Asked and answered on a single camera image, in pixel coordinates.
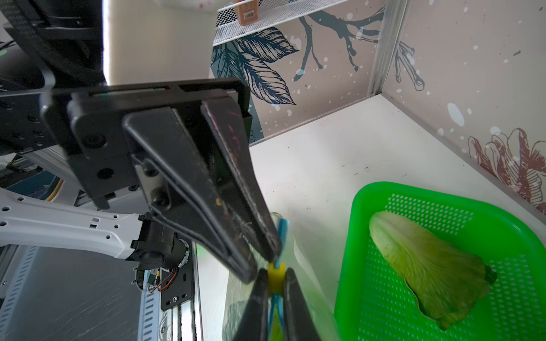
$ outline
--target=red flower illustration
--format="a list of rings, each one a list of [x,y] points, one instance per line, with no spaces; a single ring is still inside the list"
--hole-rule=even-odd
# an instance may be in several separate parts
[[[493,135],[483,150],[476,138],[469,137],[468,150],[480,166],[546,214],[541,188],[541,176],[546,177],[545,141],[537,141],[529,148],[527,134],[518,128],[510,136]]]

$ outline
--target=plastic bag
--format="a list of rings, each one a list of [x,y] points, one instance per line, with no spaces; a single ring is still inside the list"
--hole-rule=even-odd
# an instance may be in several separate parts
[[[279,218],[282,218],[282,216],[278,213],[272,213],[271,217],[273,218],[275,225],[278,226],[278,220]],[[307,308],[311,314],[311,319],[313,320],[315,329],[321,337],[321,341],[339,341],[340,337],[337,332],[337,323],[334,319],[334,313],[330,310],[330,307],[326,302],[313,267],[294,237],[292,227],[288,229],[281,259],[286,264],[286,268],[291,267],[294,269],[301,291],[304,294]],[[267,268],[267,262],[257,252],[253,251],[253,253],[258,263],[258,267]],[[246,302],[248,301],[253,285],[254,283],[243,284],[237,277],[231,273],[229,274],[222,326],[223,341],[233,340],[237,328],[239,327],[239,322],[245,311]],[[271,330],[270,341],[281,341],[282,332],[279,332],[278,330],[278,327],[281,325],[278,323],[278,316],[275,318],[273,319],[274,326]]]

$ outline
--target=wall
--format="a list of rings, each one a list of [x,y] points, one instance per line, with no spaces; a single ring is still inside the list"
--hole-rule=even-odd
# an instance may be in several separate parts
[[[251,142],[366,97],[384,5],[350,0],[214,48],[214,75],[251,88]]]
[[[546,213],[546,3],[410,2],[383,93]]]

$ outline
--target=barcode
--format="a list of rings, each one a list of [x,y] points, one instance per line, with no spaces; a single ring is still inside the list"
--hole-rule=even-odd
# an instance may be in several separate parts
[[[254,18],[254,11],[250,11],[250,12],[245,13],[244,17],[245,17],[245,19]]]

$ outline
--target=yellow clip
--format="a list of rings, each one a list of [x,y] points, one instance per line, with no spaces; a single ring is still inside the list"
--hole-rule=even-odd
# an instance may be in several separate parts
[[[278,269],[274,268],[273,263],[268,266],[269,295],[284,294],[284,275],[286,274],[286,264],[281,262]]]

